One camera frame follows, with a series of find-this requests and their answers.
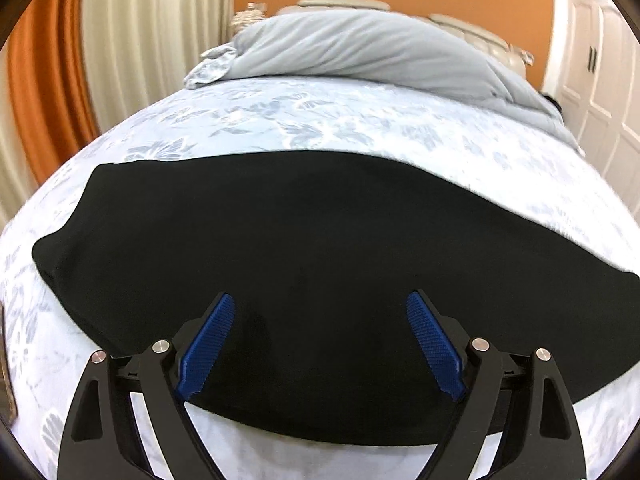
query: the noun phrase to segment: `gray comforter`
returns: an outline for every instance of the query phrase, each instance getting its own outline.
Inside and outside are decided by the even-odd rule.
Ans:
[[[525,79],[452,34],[404,14],[284,14],[247,27],[202,57],[184,80],[188,89],[267,75],[385,82],[498,112],[580,152],[558,110]]]

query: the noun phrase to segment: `round metal bolt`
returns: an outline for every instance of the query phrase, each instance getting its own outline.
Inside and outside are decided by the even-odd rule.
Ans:
[[[171,346],[171,344],[166,339],[161,339],[154,343],[152,349],[156,354],[163,354],[169,349],[169,346]]]
[[[549,359],[551,359],[551,352],[545,348],[538,348],[536,350],[536,356],[541,361],[549,361]]]
[[[104,350],[97,350],[91,354],[91,362],[96,365],[104,361],[106,358],[107,353]]]
[[[489,349],[489,342],[486,339],[482,339],[481,337],[476,337],[471,342],[471,346],[479,352],[486,352]]]

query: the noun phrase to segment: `black cloth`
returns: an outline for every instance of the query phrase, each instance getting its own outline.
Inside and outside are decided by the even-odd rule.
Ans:
[[[436,442],[452,403],[411,332],[423,288],[470,336],[555,356],[574,401],[640,360],[640,279],[400,162],[336,152],[106,164],[33,247],[72,319],[142,351],[233,295],[236,322],[194,403],[338,443]]]

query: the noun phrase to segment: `blue rubber pad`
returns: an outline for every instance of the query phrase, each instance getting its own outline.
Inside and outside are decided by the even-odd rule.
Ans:
[[[234,299],[225,294],[184,353],[179,365],[178,385],[175,388],[175,393],[183,401],[186,402],[193,394],[202,390],[231,330],[235,315]]]
[[[406,300],[406,315],[440,390],[459,400],[466,389],[462,360],[417,292]]]

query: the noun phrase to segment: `headboard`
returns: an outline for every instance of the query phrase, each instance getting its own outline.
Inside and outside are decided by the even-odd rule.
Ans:
[[[283,7],[276,14],[332,9],[375,9],[389,12],[391,7],[388,3],[377,0],[300,0],[295,6]],[[510,45],[496,34],[477,25],[443,14],[431,14],[428,18],[414,16],[414,18],[430,23],[457,36],[461,40],[465,40],[478,50],[495,57],[504,66],[523,78],[527,78],[526,65],[533,64],[533,56],[525,50]]]

